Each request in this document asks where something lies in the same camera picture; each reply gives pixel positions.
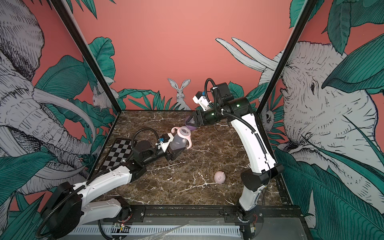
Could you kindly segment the clear plastic baby bottle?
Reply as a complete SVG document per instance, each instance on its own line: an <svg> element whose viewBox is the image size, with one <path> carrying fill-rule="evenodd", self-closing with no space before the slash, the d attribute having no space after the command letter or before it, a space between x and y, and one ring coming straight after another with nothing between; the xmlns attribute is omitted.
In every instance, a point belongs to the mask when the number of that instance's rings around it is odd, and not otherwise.
<svg viewBox="0 0 384 240"><path fill-rule="evenodd" d="M186 147L189 143L187 149L191 148L191 131L186 127L174 127L171 130L172 134L175 133L173 141L170 143L172 150L180 149Z"/></svg>

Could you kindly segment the purple bottle collar with straw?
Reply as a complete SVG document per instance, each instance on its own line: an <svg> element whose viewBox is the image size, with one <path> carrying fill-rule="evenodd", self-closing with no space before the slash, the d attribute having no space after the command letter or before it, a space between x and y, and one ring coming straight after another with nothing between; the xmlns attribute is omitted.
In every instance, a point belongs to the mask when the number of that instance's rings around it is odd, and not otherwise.
<svg viewBox="0 0 384 240"><path fill-rule="evenodd" d="M198 127L197 124L195 123L194 117L193 116L188 116L185 119L185 126L190 130L190 131L195 131Z"/></svg>

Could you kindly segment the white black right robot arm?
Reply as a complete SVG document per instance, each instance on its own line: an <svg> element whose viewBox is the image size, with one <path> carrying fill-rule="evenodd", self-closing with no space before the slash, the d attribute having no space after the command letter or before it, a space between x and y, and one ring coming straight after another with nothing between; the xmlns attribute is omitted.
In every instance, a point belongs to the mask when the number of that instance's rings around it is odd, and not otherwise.
<svg viewBox="0 0 384 240"><path fill-rule="evenodd" d="M284 171L284 167L277 164L268 151L249 101L245 97L229 97L217 111L209 106L207 98L201 93L197 93L193 101L202 107L194 114L196 127L214 125L227 119L239 135L250 162L250 168L241 173L244 189L239 204L244 211L252 210L262 190L272 178Z"/></svg>

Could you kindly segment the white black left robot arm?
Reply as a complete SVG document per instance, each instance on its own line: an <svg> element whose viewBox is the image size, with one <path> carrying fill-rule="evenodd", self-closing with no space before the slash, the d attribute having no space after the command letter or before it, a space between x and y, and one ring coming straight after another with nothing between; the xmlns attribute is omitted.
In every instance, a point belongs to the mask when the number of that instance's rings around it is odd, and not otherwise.
<svg viewBox="0 0 384 240"><path fill-rule="evenodd" d="M177 145L165 137L161 137L155 146L148 141L140 141L132 145L131 152L119 165L98 173L88 181L59 185L41 211L42 222L35 233L36 239L59 239L80 225L102 219L127 222L132 211L122 197L97 203L93 200L137 180L156 160L164 157L173 161L186 149L186 145Z"/></svg>

